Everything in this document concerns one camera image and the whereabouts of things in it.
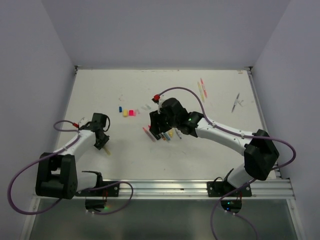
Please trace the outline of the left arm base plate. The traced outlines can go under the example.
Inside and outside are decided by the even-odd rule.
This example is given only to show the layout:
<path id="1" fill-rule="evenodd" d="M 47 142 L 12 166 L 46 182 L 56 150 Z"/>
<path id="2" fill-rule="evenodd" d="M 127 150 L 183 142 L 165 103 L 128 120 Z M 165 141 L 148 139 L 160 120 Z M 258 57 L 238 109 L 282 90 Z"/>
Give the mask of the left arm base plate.
<path id="1" fill-rule="evenodd" d="M 98 185 L 99 190 L 82 190 L 75 194 L 76 197 L 118 197 L 120 183 L 118 181 L 103 181 Z"/>

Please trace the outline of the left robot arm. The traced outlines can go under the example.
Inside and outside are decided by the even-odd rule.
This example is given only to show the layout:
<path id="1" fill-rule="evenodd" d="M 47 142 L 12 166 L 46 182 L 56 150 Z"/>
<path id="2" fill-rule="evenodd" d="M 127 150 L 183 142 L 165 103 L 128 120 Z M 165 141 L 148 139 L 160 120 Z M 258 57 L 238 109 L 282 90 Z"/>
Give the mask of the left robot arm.
<path id="1" fill-rule="evenodd" d="M 78 126 L 77 135 L 54 155 L 43 153 L 38 164 L 35 193 L 41 197 L 72 199 L 87 190 L 92 196 L 103 193 L 102 174 L 98 171 L 77 171 L 77 161 L 91 147 L 101 150 L 110 137 L 104 128 L 110 127 L 110 118 L 94 113 L 92 119 Z"/>

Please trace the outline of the pink highlighter cap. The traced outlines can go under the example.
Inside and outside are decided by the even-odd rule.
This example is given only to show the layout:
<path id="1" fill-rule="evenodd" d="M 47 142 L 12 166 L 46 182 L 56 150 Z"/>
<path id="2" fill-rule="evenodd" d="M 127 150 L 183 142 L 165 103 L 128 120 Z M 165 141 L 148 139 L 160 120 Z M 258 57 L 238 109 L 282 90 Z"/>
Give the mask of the pink highlighter cap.
<path id="1" fill-rule="evenodd" d="M 128 115 L 129 115 L 130 117 L 134 117 L 134 116 L 136 116 L 136 111 L 133 110 L 133 109 L 130 109 L 130 110 L 128 111 Z"/>

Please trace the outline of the yellow highlighter cap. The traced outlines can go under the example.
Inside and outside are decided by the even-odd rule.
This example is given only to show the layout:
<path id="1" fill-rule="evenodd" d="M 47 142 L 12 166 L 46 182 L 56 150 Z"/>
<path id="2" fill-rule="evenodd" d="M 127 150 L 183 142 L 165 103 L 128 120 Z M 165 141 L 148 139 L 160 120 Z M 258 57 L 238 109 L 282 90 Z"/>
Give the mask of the yellow highlighter cap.
<path id="1" fill-rule="evenodd" d="M 128 116 L 129 116 L 128 110 L 127 110 L 127 109 L 124 109 L 123 112 L 122 112 L 122 115 L 123 115 L 124 117 L 128 117 Z"/>

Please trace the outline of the pale yellow pen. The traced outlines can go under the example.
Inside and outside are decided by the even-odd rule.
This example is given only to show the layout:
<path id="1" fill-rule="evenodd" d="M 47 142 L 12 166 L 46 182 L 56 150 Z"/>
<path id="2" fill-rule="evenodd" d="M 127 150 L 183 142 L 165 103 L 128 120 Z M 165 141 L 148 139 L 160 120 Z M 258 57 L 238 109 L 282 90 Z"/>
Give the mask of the pale yellow pen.
<path id="1" fill-rule="evenodd" d="M 106 152 L 106 154 L 107 154 L 108 156 L 111 155 L 111 152 L 110 152 L 106 147 L 104 147 L 103 149 L 104 149 L 104 151 Z"/>

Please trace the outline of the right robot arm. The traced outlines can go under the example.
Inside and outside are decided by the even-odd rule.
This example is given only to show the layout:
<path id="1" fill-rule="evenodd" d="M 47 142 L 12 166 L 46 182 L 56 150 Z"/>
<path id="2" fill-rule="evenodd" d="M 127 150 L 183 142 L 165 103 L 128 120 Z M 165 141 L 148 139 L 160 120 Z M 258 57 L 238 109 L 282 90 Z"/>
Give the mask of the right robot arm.
<path id="1" fill-rule="evenodd" d="M 241 131 L 226 125 L 218 125 L 203 113 L 188 112 L 176 98 L 155 95 L 152 101 L 158 109 L 150 116 L 150 131 L 154 135 L 177 129 L 184 135 L 214 141 L 244 157 L 244 162 L 224 177 L 223 192 L 235 196 L 241 186 L 251 180 L 265 181 L 279 158 L 275 144 L 266 131 Z"/>

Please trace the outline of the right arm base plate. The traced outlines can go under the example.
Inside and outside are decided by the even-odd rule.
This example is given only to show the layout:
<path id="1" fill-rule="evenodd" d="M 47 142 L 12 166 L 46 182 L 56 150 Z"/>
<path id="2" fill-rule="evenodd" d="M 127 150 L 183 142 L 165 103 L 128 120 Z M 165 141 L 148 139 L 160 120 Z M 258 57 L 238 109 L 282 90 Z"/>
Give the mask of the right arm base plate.
<path id="1" fill-rule="evenodd" d="M 209 197 L 222 197 L 225 194 L 235 190 L 236 188 L 229 184 L 226 180 L 222 180 L 221 177 L 217 177 L 213 181 L 206 182 L 206 190 Z M 229 195 L 230 197 L 251 197 L 252 190 L 250 186 L 237 190 Z"/>

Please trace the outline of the blue capped white pen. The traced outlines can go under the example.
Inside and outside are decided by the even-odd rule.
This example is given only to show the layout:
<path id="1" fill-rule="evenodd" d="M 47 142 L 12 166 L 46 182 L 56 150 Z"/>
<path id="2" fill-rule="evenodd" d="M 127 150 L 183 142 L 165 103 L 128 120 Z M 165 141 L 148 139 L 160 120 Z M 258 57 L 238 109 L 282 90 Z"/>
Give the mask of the blue capped white pen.
<path id="1" fill-rule="evenodd" d="M 174 128 L 174 131 L 176 135 L 179 137 L 179 139 L 182 139 L 180 132 L 176 128 Z"/>

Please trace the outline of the yellow highlighter pen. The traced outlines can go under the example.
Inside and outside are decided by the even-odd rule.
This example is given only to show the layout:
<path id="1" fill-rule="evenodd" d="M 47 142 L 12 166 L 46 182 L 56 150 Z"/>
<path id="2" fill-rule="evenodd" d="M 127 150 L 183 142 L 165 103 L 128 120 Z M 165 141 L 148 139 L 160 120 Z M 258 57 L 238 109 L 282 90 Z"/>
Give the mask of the yellow highlighter pen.
<path id="1" fill-rule="evenodd" d="M 171 130 L 169 130 L 168 132 L 167 132 L 167 134 L 168 134 L 168 136 L 169 136 L 169 138 L 171 139 L 172 137 L 173 137 L 173 130 L 171 129 Z"/>

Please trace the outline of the clear blue pen cap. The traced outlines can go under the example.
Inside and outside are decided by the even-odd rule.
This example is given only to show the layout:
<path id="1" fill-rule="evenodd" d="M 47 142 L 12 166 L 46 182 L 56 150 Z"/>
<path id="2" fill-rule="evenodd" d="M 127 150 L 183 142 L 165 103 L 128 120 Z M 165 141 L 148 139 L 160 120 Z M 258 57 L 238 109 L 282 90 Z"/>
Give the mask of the clear blue pen cap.
<path id="1" fill-rule="evenodd" d="M 145 110 L 145 111 L 151 111 L 151 110 L 152 110 L 152 108 L 151 108 L 148 104 L 142 105 L 141 108 L 142 108 L 143 110 Z"/>

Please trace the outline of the pink clear pen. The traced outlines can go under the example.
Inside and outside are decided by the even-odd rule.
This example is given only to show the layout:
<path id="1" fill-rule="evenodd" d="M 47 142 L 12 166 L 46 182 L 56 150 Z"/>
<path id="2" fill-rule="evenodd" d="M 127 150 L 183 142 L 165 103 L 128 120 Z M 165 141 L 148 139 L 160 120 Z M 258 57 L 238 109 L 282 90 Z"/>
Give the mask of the pink clear pen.
<path id="1" fill-rule="evenodd" d="M 142 129 L 143 129 L 143 131 L 146 133 L 146 135 L 155 143 L 156 140 L 155 140 L 155 138 L 151 135 L 151 133 L 150 133 L 145 127 L 143 127 Z"/>

